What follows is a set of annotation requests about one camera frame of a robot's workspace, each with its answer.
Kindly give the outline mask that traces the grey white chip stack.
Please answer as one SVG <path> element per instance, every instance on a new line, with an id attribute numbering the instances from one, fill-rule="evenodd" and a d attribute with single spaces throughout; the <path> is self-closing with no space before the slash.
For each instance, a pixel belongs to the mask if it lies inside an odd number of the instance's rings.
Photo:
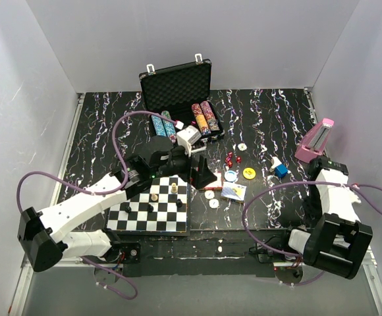
<path id="1" fill-rule="evenodd" d="M 239 150 L 241 150 L 241 151 L 245 151 L 245 150 L 247 149 L 247 146 L 246 146 L 246 144 L 239 144 L 239 145 L 238 145 L 238 148 L 239 148 Z"/>

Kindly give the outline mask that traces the black poker set case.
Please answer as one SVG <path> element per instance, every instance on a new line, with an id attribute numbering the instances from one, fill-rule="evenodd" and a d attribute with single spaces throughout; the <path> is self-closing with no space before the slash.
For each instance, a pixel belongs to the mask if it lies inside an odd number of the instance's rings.
<path id="1" fill-rule="evenodd" d="M 190 63 L 159 69 L 148 64 L 147 71 L 139 74 L 145 109 L 168 111 L 173 120 L 190 125 L 195 121 L 192 105 L 209 101 L 211 68 L 210 59 L 199 53 Z"/>

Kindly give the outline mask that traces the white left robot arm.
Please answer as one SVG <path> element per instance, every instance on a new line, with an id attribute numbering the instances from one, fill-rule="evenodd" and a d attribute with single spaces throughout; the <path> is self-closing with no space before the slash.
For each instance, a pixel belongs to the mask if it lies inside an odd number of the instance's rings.
<path id="1" fill-rule="evenodd" d="M 115 232 L 108 228 L 77 232 L 76 227 L 143 193 L 155 179 L 168 176 L 178 176 L 195 189 L 216 179 L 204 156 L 194 156 L 186 146 L 154 136 L 138 153 L 128 157 L 123 167 L 112 170 L 88 189 L 39 211 L 19 207 L 17 238 L 33 270 L 46 271 L 71 257 L 94 256 L 114 263 L 122 245 Z"/>

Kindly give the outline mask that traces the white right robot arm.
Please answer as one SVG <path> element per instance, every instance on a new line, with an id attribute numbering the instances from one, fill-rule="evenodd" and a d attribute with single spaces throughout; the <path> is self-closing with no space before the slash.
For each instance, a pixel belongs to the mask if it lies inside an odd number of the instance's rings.
<path id="1" fill-rule="evenodd" d="M 325 156 L 312 159 L 308 166 L 309 195 L 303 200 L 311 232 L 291 230 L 289 239 L 278 245 L 285 261 L 302 255 L 304 263 L 334 275 L 352 279 L 373 237 L 372 228 L 360 222 L 353 204 L 360 203 L 348 183 L 347 166 Z"/>

